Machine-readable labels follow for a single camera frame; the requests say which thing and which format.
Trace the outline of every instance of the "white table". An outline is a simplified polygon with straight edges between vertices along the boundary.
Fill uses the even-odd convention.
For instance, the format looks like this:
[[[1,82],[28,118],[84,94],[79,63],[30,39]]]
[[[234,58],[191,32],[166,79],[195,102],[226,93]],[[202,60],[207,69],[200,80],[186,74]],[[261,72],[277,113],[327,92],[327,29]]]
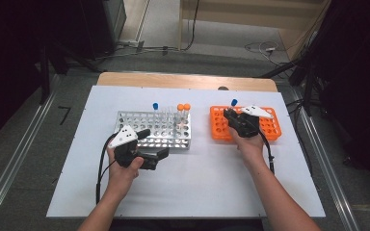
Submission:
[[[95,206],[100,152],[115,129],[118,111],[152,111],[178,103],[192,105],[192,144],[171,149],[155,171],[140,170],[116,211],[124,218],[258,218],[265,212],[254,184],[232,143],[214,141],[209,107],[254,104],[274,108],[282,136],[271,142],[276,177],[311,217],[324,209],[310,177],[288,112],[278,92],[187,90],[94,86],[47,212],[49,218],[83,218]],[[108,175],[102,180],[102,192]]]

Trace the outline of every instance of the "black curtain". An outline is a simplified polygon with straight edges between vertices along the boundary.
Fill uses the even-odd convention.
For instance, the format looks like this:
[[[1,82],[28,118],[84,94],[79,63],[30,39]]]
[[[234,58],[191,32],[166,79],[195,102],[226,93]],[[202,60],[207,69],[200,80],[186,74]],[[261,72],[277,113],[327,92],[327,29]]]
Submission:
[[[333,1],[330,10],[340,15],[314,60],[328,82],[320,100],[346,133],[349,156],[370,170],[370,1]]]

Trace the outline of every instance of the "wrist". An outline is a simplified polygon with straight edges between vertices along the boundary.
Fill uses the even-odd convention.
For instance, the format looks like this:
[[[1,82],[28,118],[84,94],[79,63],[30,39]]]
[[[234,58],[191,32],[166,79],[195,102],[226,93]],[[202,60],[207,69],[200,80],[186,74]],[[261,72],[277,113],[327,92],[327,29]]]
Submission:
[[[118,192],[111,191],[106,189],[101,200],[106,201],[107,203],[117,204],[124,199],[124,195],[119,194]]]

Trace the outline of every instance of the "person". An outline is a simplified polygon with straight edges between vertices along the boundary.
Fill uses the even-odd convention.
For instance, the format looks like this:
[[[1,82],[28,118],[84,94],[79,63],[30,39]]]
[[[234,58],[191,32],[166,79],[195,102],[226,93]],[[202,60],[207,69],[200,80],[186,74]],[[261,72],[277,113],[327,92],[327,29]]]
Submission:
[[[229,133],[242,153],[244,165],[256,186],[273,230],[321,230],[267,167],[261,137],[241,138],[233,128],[229,128]],[[107,152],[111,163],[114,161],[114,152],[111,149]],[[137,157],[128,168],[110,166],[107,189],[79,230],[109,230],[117,207],[127,195],[133,180],[139,176],[143,161],[143,158]]]

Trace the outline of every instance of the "silver test tube rack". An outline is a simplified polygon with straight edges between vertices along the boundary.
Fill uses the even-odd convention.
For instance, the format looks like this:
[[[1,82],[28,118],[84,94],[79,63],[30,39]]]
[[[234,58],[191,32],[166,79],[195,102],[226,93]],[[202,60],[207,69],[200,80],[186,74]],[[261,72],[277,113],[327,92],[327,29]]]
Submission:
[[[115,132],[124,125],[136,132],[151,131],[150,136],[138,141],[139,147],[189,149],[191,145],[191,114],[180,118],[175,113],[119,112]]]

